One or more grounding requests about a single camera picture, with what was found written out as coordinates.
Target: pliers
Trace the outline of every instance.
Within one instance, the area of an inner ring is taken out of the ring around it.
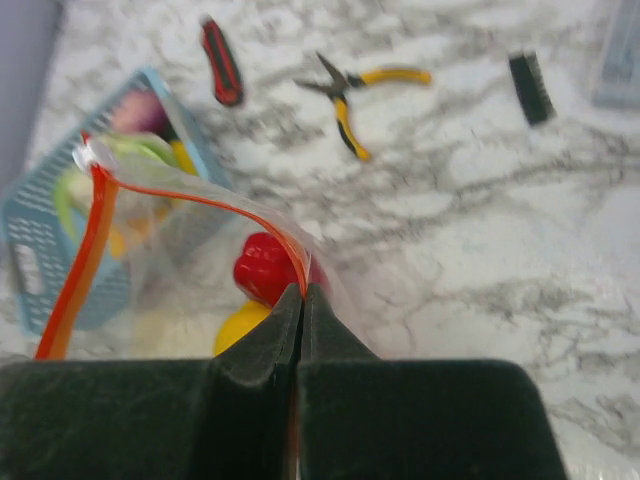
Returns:
[[[329,99],[331,99],[335,106],[338,130],[340,131],[342,140],[347,147],[349,147],[349,150],[351,150],[363,162],[368,161],[371,158],[371,154],[360,144],[360,142],[358,142],[351,130],[351,126],[349,125],[349,105],[345,97],[345,92],[349,88],[363,88],[386,81],[416,82],[425,85],[431,83],[431,74],[429,72],[408,67],[379,68],[360,75],[343,75],[320,53],[316,52],[316,55],[320,59],[320,62],[322,62],[324,68],[326,68],[331,75],[333,83],[331,83],[331,85],[319,85],[317,83],[298,79],[295,79],[294,82],[299,87],[324,93],[329,97]]]

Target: yellow handle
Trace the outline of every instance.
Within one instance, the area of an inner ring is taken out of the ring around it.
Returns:
[[[429,85],[431,74],[424,70],[415,68],[380,68],[360,75],[360,79],[365,85],[372,85],[378,82],[416,82]]]
[[[349,106],[347,105],[347,101],[344,98],[335,98],[333,100],[333,104],[336,107],[336,119],[338,120],[338,130],[340,131],[340,136],[344,143],[349,147],[356,157],[358,157],[363,162],[369,161],[371,158],[371,154],[360,145],[360,142],[356,140],[353,131],[351,130],[351,126],[349,125]]]

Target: marble table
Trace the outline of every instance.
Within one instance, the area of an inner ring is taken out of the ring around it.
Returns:
[[[345,322],[371,348],[387,358],[515,361],[542,392],[573,478],[637,480],[640,116],[587,99],[604,3],[70,1],[30,162],[133,69],[156,67],[238,190],[335,253],[362,312]],[[203,13],[236,51],[242,109],[211,95],[197,41]],[[537,52],[558,112],[535,131],[507,66],[523,49]],[[345,69],[408,63],[433,72],[430,88],[353,92],[368,164],[341,143],[326,98],[291,82],[321,78],[315,50]],[[239,228],[221,235],[236,238]],[[220,245],[204,248],[231,257]],[[200,311],[174,309],[171,322],[160,313],[140,321],[147,343],[135,355],[206,355],[242,299],[224,273],[231,261],[195,262],[190,288],[221,294]],[[20,333],[3,282],[0,352],[11,361],[37,339]],[[78,336],[74,355],[117,356],[116,326]]]

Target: plastic basket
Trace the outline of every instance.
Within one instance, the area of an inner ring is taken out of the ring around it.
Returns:
[[[138,70],[37,168],[12,184],[0,205],[0,235],[10,254],[17,309],[26,332],[42,333],[77,250],[77,245],[62,230],[53,207],[51,194],[55,181],[73,163],[71,151],[81,142],[80,132],[103,131],[120,98],[134,89],[152,90],[158,96],[198,175],[230,188],[192,115],[153,69]],[[163,221],[153,241],[163,242],[172,259],[179,261],[210,238],[223,217],[218,209],[185,204]],[[80,231],[84,229],[83,225],[78,227]],[[136,255],[145,255],[144,245],[128,254],[129,261],[135,261]],[[127,306],[132,282],[126,265],[110,256],[103,258],[95,286],[78,316],[77,329],[97,328]]]

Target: red tool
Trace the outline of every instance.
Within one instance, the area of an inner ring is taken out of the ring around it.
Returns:
[[[244,99],[240,71],[222,30],[211,17],[202,20],[202,46],[211,63],[216,100],[225,107],[239,105]]]

